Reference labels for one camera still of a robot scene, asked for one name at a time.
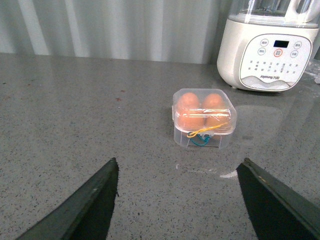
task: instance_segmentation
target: egg box lid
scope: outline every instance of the egg box lid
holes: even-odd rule
[[[237,112],[220,89],[183,88],[173,95],[172,120],[187,134],[228,135],[235,130]]]

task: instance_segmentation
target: egg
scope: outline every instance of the egg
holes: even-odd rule
[[[183,94],[177,104],[176,104],[176,110],[178,112],[183,111],[183,110],[190,110],[190,109],[199,109],[200,108],[200,101],[197,97],[192,92],[187,92]]]
[[[215,127],[224,124],[222,128],[230,126],[230,113],[226,111],[215,111],[208,114],[205,120],[205,126],[207,128]]]
[[[206,96],[201,107],[203,109],[224,109],[225,102],[219,94],[211,93]]]
[[[184,109],[178,112],[177,124],[186,131],[197,131],[205,127],[205,118],[201,111]]]

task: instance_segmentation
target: clear plastic box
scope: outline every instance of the clear plastic box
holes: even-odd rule
[[[236,127],[237,112],[220,89],[183,88],[173,95],[174,141],[180,146],[225,148]]]

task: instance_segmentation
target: brand logo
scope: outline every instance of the brand logo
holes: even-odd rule
[[[261,79],[280,79],[279,76],[267,76],[267,75],[261,75]]]

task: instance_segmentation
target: kitchen appliance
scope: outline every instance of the kitchen appliance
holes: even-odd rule
[[[233,0],[217,60],[221,77],[244,90],[292,88],[319,31],[320,0]]]

